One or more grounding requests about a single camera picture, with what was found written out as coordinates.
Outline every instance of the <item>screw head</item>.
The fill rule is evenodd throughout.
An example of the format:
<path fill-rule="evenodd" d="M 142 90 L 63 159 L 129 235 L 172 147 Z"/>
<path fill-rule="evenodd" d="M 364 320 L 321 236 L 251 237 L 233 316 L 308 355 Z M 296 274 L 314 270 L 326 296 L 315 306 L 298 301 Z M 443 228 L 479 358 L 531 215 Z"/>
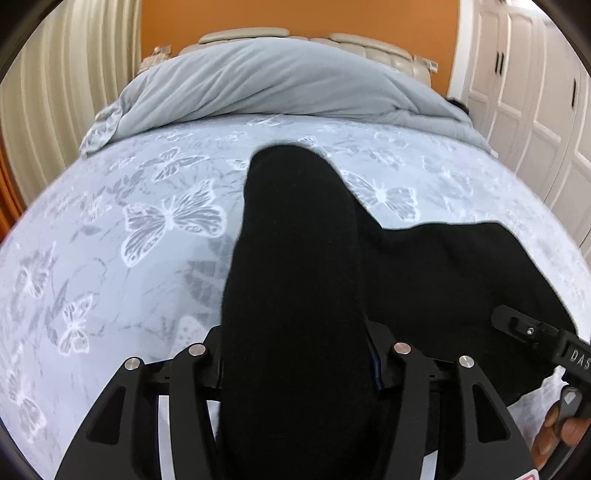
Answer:
<path fill-rule="evenodd" d="M 207 352 L 207 347 L 202 343 L 194 343 L 189 347 L 189 355 L 201 356 Z"/>
<path fill-rule="evenodd" d="M 474 366 L 474 359 L 471 356 L 462 355 L 460 357 L 460 365 L 464 368 L 472 368 Z"/>
<path fill-rule="evenodd" d="M 408 355 L 411 350 L 412 348 L 410 345 L 404 342 L 399 342 L 394 345 L 394 351 L 400 353 L 400 355 Z"/>
<path fill-rule="evenodd" d="M 131 358 L 128 358 L 125 361 L 125 368 L 127 370 L 135 370 L 136 368 L 139 367 L 139 364 L 140 364 L 139 358 L 136 358 L 133 356 Z"/>

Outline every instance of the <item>wardrobe door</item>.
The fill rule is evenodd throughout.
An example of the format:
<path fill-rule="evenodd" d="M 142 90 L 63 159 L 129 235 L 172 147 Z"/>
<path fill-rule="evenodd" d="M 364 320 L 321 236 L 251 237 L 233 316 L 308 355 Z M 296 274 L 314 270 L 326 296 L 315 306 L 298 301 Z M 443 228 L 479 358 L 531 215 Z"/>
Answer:
<path fill-rule="evenodd" d="M 579 69 L 581 85 L 575 99 L 573 132 L 545 203 L 581 245 L 591 231 L 591 106 L 589 75 L 580 62 Z"/>
<path fill-rule="evenodd" d="M 464 98 L 470 109 L 474 128 L 481 128 L 488 113 L 488 106 L 496 89 L 497 71 L 501 61 L 498 48 L 501 15 L 499 9 L 488 8 L 475 2 L 474 35 L 472 40 L 469 75 L 467 76 Z"/>
<path fill-rule="evenodd" d="M 535 16 L 526 10 L 504 7 L 501 17 L 501 65 L 491 113 L 481 133 L 499 153 L 502 163 L 510 162 L 509 153 L 525 128 L 537 81 L 538 41 Z"/>
<path fill-rule="evenodd" d="M 539 81 L 530 121 L 506 165 L 544 200 L 566 154 L 581 80 L 576 54 L 560 30 L 541 18 L 538 24 Z"/>

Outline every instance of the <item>white curtain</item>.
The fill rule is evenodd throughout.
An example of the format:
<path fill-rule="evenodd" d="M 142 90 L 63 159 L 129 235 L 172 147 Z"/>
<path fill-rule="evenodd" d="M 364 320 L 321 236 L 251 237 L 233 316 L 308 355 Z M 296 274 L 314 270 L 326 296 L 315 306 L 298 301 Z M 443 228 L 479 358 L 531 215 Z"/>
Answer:
<path fill-rule="evenodd" d="M 76 158 L 96 113 L 141 62 L 141 0 L 64 0 L 0 85 L 0 124 L 29 205 Z"/>

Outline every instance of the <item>bedspread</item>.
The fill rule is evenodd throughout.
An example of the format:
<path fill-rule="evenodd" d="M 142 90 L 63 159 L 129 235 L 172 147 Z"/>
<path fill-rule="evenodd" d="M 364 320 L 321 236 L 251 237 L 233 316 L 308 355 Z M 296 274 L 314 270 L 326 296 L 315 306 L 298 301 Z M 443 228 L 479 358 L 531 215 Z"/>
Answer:
<path fill-rule="evenodd" d="M 126 358 L 170 358 L 219 323 L 249 159 L 276 142 L 325 156 L 385 228 L 500 221 L 589 340 L 591 276 L 577 246 L 482 150 L 391 125 L 306 116 L 164 127 L 74 163 L 0 250 L 0 417 L 43 478 L 53 478 Z M 528 439 L 558 396 L 558 375 L 511 408 Z"/>

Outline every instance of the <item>finger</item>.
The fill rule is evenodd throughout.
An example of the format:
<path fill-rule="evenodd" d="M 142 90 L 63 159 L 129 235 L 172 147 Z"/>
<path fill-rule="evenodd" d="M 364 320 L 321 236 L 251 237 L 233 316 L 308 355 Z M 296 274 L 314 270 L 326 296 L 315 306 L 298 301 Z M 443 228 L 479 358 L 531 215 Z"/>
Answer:
<path fill-rule="evenodd" d="M 548 410 L 548 413 L 546 414 L 546 418 L 544 420 L 544 427 L 551 427 L 558 420 L 558 415 L 560 414 L 560 409 L 559 409 L 558 404 L 559 404 L 559 402 L 556 402 Z"/>
<path fill-rule="evenodd" d="M 589 424 L 591 424 L 591 419 L 568 419 L 565 421 L 561 431 L 564 443 L 570 447 L 578 445 L 583 440 Z"/>
<path fill-rule="evenodd" d="M 531 455 L 536 468 L 542 468 L 550 455 L 558 445 L 559 440 L 554 434 L 554 429 L 542 427 L 534 440 Z"/>

